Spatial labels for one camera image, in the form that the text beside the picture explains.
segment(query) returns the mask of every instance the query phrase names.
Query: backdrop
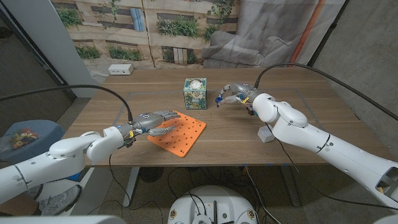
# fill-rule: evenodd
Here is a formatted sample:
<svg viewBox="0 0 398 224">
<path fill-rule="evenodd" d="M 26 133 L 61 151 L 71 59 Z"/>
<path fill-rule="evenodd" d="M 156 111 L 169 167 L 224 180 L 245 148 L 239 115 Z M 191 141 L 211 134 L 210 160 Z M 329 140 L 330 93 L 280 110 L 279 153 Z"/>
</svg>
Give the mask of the backdrop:
<svg viewBox="0 0 398 224">
<path fill-rule="evenodd" d="M 344 0 L 51 0 L 91 76 L 306 64 Z"/>
</svg>

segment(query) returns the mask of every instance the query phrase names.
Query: tissue box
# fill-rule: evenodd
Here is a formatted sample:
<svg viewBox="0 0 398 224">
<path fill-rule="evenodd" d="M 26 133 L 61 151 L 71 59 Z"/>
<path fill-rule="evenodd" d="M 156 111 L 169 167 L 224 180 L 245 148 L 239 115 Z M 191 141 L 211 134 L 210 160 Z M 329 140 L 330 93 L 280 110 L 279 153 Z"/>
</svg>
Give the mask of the tissue box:
<svg viewBox="0 0 398 224">
<path fill-rule="evenodd" d="M 207 109 L 206 78 L 185 79 L 184 98 L 187 109 Z"/>
</svg>

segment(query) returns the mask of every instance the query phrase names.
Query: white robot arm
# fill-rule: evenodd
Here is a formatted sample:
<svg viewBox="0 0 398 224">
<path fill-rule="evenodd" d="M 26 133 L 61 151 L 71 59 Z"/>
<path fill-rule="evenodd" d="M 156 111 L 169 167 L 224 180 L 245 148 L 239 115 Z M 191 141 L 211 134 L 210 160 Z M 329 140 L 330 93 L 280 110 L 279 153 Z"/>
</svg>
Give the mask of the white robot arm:
<svg viewBox="0 0 398 224">
<path fill-rule="evenodd" d="M 233 95 L 222 99 L 226 90 L 231 90 Z M 286 102 L 276 102 L 270 95 L 257 92 L 253 86 L 231 83 L 216 99 L 217 106 L 234 101 L 252 104 L 263 122 L 276 121 L 272 130 L 275 138 L 318 154 L 359 182 L 382 203 L 398 208 L 398 163 L 372 155 L 308 124 L 303 113 Z"/>
<path fill-rule="evenodd" d="M 173 111 L 156 111 L 141 114 L 132 123 L 112 126 L 97 132 L 88 132 L 77 138 L 62 139 L 54 143 L 49 152 L 24 162 L 0 169 L 0 204 L 37 185 L 62 179 L 85 168 L 84 153 L 91 161 L 98 162 L 114 151 L 131 146 L 140 134 L 151 136 L 166 134 L 175 127 L 155 128 L 164 121 L 178 118 Z"/>
</svg>

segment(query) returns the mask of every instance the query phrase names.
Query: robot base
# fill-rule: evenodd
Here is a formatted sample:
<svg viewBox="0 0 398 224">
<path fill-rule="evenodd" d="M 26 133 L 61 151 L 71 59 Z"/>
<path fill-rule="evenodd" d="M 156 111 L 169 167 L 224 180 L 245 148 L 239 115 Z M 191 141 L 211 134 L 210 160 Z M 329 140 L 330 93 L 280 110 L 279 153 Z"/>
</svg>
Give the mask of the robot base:
<svg viewBox="0 0 398 224">
<path fill-rule="evenodd" d="M 192 189 L 190 193 L 185 193 L 173 203 L 168 214 L 168 224 L 257 223 L 256 214 L 250 202 L 231 189 L 206 185 Z"/>
</svg>

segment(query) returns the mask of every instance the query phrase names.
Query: power outlet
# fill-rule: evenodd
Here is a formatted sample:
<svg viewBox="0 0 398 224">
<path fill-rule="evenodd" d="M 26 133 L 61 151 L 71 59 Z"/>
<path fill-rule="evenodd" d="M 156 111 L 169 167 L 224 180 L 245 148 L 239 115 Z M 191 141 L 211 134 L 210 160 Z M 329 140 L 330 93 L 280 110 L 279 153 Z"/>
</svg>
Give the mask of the power outlet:
<svg viewBox="0 0 398 224">
<path fill-rule="evenodd" d="M 108 68 L 111 75 L 130 75 L 134 68 L 132 64 L 115 64 Z"/>
</svg>

